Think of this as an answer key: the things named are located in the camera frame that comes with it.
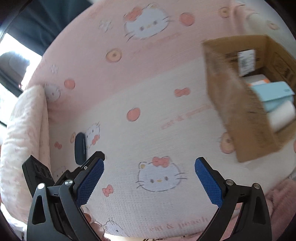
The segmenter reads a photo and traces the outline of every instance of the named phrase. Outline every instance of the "white label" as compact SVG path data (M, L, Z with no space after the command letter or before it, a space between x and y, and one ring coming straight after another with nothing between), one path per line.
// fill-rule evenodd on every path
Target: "white label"
M239 63L239 76L255 71L256 53L254 49L237 53Z

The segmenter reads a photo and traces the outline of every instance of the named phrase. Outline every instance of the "white pillow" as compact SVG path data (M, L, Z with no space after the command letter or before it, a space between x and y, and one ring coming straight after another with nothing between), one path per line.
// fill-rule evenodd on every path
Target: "white pillow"
M2 202L12 217L25 223L32 196L22 164L30 155L50 169L48 112L44 89L40 85L25 90L18 98L1 147Z

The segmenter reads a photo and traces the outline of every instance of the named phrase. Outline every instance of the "hello kitty face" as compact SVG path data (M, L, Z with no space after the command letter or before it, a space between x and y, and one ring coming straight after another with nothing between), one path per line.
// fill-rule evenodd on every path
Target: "hello kitty face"
M85 133L86 137L86 148L94 146L96 142L100 139L100 124L95 123L90 128L87 129Z
M143 9L135 7L124 16L124 20L124 28L129 39L145 39L156 35L170 22L169 16L155 3Z
M44 84L44 92L47 102L55 102L61 96L61 91L58 86L54 84Z
M183 172L170 161L170 157L154 157L152 162L140 162L138 187L147 191L166 191L175 188L183 178Z
M108 222L106 222L106 224L104 225L104 229L109 233L109 234L113 234L113 235L117 235L117 236L124 236L124 237L129 237L124 231L123 229L112 220L109 219Z

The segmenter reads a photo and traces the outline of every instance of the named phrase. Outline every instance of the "window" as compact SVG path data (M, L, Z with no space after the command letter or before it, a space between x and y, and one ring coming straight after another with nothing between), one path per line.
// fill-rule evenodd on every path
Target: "window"
M27 67L27 71L24 75L24 78L21 82L21 85L18 86L15 84L13 88L5 87L5 79L0 75L2 81L0 81L0 123L7 124L10 118L11 111L17 101L17 96L23 91L27 84L29 83L35 69L41 61L41 56L32 50L28 49L21 43L19 43L16 39L11 37L9 34L5 34L3 40L0 42L0 55L14 51L25 59L30 60L30 65Z

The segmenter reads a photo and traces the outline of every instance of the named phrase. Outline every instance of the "light blue box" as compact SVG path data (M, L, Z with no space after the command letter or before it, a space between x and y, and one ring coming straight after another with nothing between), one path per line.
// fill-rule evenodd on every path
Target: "light blue box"
M294 102L295 93L284 81L255 85L251 88L258 95L266 112L274 110L286 100Z

